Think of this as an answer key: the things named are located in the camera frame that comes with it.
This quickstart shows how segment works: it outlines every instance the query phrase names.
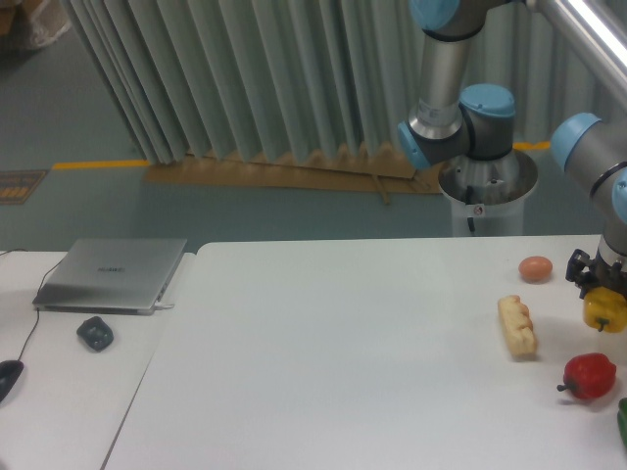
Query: black computer mouse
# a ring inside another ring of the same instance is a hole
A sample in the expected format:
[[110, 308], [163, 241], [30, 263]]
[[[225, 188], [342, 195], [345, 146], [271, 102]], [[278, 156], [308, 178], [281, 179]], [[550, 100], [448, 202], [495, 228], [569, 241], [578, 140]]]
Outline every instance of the black computer mouse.
[[76, 330], [76, 334], [83, 339], [89, 348], [98, 353], [114, 340], [114, 332], [99, 316], [92, 316], [83, 321]]
[[23, 370], [24, 363], [20, 360], [3, 360], [0, 362], [0, 402], [11, 392]]

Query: egg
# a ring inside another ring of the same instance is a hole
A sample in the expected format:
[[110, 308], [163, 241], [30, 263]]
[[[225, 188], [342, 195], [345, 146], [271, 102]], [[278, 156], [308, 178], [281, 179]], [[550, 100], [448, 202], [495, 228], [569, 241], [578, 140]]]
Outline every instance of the egg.
[[520, 263], [518, 271], [525, 281], [539, 282], [551, 275], [553, 264], [545, 257], [529, 257]]

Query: laptop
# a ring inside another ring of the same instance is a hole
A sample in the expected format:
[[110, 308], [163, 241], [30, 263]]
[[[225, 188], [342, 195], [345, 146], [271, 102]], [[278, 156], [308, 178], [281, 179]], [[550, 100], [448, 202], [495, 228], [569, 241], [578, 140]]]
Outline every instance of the laptop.
[[182, 239], [80, 239], [32, 303], [44, 310], [150, 314], [183, 256]]

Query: pepper stem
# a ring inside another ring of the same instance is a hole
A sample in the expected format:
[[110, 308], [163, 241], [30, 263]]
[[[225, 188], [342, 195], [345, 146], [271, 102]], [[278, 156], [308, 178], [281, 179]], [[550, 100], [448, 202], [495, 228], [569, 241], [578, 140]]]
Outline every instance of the pepper stem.
[[601, 331], [603, 331], [603, 328], [605, 328], [605, 325], [609, 324], [609, 320], [607, 318], [597, 318], [597, 323], [601, 325], [601, 327], [599, 328], [599, 333], [601, 333]]

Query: black cable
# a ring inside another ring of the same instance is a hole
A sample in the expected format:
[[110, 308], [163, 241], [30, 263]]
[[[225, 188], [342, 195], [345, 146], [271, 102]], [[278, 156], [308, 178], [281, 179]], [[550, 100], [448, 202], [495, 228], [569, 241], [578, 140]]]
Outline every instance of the black cable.
[[[43, 287], [43, 283], [45, 282], [46, 277], [48, 277], [48, 274], [50, 274], [55, 267], [61, 264], [61, 261], [59, 261], [57, 264], [55, 264], [50, 269], [48, 269], [48, 272], [46, 272], [43, 275], [43, 277], [41, 278], [41, 284], [39, 284], [39, 289], [37, 289], [37, 294], [39, 294], [39, 291], [41, 291], [41, 288]], [[37, 319], [35, 321], [35, 324], [32, 326], [30, 333], [28, 333], [28, 337], [26, 338], [26, 341], [24, 341], [24, 345], [22, 346], [22, 352], [20, 352], [20, 357], [18, 357], [18, 360], [22, 360], [22, 356], [24, 355], [24, 350], [26, 349], [26, 345], [28, 344], [28, 340], [30, 340], [30, 337], [35, 332], [35, 328], [37, 328], [37, 325], [39, 324], [39, 307], [36, 310], [37, 310]]]
[[22, 360], [24, 350], [26, 349], [26, 345], [28, 344], [28, 340], [30, 339], [32, 334], [35, 332], [35, 328], [37, 327], [37, 324], [39, 324], [39, 307], [37, 308], [37, 321], [35, 321], [35, 324], [32, 327], [32, 330], [30, 330], [30, 333], [28, 333], [28, 337], [26, 338], [26, 341], [24, 341], [24, 345], [22, 346], [22, 352], [20, 352], [20, 357], [18, 357], [18, 360]]
[[9, 253], [13, 253], [13, 252], [27, 252], [28, 250], [25, 250], [24, 248], [14, 248], [13, 250], [9, 250], [8, 252], [4, 252], [4, 253], [0, 253], [0, 257], [3, 257], [5, 255], [8, 255]]

